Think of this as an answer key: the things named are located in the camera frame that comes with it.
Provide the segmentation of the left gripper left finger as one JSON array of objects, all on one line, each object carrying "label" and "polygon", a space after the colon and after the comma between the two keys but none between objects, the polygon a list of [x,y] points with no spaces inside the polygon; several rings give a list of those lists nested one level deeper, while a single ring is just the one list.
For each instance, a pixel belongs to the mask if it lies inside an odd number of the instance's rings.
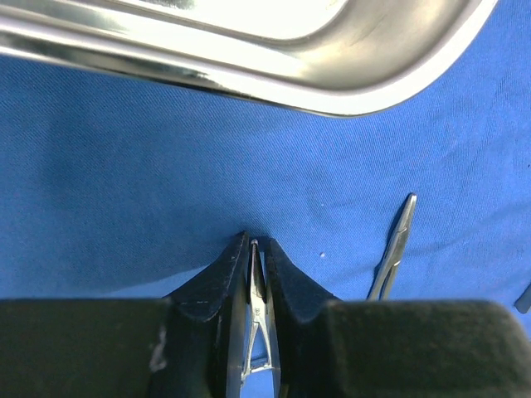
[{"label": "left gripper left finger", "polygon": [[247,233],[163,298],[4,299],[4,397],[237,397]]}]

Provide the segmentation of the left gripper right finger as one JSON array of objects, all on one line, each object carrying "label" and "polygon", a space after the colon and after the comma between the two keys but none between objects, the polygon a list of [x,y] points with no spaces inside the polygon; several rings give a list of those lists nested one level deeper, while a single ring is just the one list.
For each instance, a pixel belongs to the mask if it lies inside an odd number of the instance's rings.
[{"label": "left gripper right finger", "polygon": [[279,397],[527,397],[530,343],[497,303],[333,296],[265,247]]}]

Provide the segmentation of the steel ring-handle scissors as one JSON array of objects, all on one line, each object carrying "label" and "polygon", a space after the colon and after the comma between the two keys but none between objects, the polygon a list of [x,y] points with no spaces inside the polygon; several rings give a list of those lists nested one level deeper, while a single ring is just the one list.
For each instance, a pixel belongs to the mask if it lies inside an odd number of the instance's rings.
[{"label": "steel ring-handle scissors", "polygon": [[373,286],[368,293],[369,301],[388,299],[410,235],[412,218],[417,205],[417,195],[410,193],[403,205],[387,247],[378,266]]}]

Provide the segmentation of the blue surgical drape cloth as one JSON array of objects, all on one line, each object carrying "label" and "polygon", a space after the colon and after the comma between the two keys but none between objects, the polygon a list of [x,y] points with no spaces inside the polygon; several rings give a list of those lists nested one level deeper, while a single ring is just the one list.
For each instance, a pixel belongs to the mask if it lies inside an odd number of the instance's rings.
[{"label": "blue surgical drape cloth", "polygon": [[369,301],[407,196],[410,237],[521,211],[457,159],[455,106],[338,117],[1,51],[1,302],[160,299],[240,233]]}]

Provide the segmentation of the metal instrument tray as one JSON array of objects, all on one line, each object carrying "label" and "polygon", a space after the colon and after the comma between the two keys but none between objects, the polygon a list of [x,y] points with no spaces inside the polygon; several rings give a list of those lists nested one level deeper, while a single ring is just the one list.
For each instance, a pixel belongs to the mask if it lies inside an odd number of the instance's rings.
[{"label": "metal instrument tray", "polygon": [[5,55],[353,117],[410,99],[493,1],[4,1]]}]

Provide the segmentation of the steel forceps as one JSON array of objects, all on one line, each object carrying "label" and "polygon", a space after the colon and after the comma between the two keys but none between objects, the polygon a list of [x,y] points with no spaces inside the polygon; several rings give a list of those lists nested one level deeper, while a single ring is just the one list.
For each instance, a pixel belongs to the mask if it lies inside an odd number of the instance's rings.
[{"label": "steel forceps", "polygon": [[514,307],[518,312],[525,314],[531,308],[531,284],[522,292],[522,294],[514,302]]}]

